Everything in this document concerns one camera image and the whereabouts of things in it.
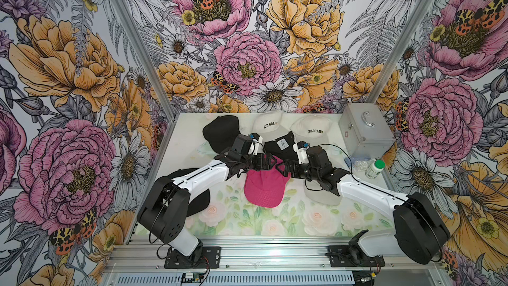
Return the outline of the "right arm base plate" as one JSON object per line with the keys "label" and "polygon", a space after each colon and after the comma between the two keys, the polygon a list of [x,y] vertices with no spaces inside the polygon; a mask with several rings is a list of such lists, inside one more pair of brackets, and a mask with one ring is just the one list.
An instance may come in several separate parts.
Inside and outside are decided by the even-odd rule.
{"label": "right arm base plate", "polygon": [[337,245],[328,246],[325,256],[328,257],[331,267],[384,267],[382,256],[368,257],[359,248]]}

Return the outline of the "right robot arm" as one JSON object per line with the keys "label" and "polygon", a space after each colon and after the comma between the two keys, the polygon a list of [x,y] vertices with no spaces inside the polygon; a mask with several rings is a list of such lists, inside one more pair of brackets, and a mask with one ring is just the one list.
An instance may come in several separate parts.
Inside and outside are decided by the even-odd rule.
{"label": "right robot arm", "polygon": [[277,167],[284,176],[317,181],[324,191],[360,203],[393,222],[391,229],[363,230],[350,239],[349,251],[355,261],[361,256],[405,255],[426,265],[444,256],[451,233],[426,195],[398,193],[362,180],[350,169],[336,168],[322,146],[300,142],[294,150],[297,160],[285,160]]}

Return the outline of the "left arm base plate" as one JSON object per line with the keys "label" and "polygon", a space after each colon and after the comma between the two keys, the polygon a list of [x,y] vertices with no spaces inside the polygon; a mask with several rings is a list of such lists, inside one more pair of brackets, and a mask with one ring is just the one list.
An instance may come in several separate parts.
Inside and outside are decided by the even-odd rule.
{"label": "left arm base plate", "polygon": [[184,256],[175,248],[170,248],[165,257],[164,268],[169,270],[218,269],[221,247],[200,246],[190,256]]}

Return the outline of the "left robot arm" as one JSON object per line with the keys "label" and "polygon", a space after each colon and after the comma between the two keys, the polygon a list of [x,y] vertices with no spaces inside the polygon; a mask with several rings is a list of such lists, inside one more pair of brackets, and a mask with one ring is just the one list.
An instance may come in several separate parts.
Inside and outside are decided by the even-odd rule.
{"label": "left robot arm", "polygon": [[263,141],[238,135],[232,147],[187,175],[158,178],[148,192],[137,221],[163,244],[191,262],[202,257],[202,242],[185,228],[189,205],[211,187],[250,170],[270,170],[276,158],[264,151]]}

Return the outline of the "pink cap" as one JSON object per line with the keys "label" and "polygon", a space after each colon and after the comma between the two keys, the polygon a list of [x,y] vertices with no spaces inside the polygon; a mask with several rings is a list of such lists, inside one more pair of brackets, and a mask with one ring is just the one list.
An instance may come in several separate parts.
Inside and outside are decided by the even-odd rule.
{"label": "pink cap", "polygon": [[282,202],[290,178],[284,177],[275,166],[270,170],[250,170],[244,186],[246,199],[259,207],[275,208]]}

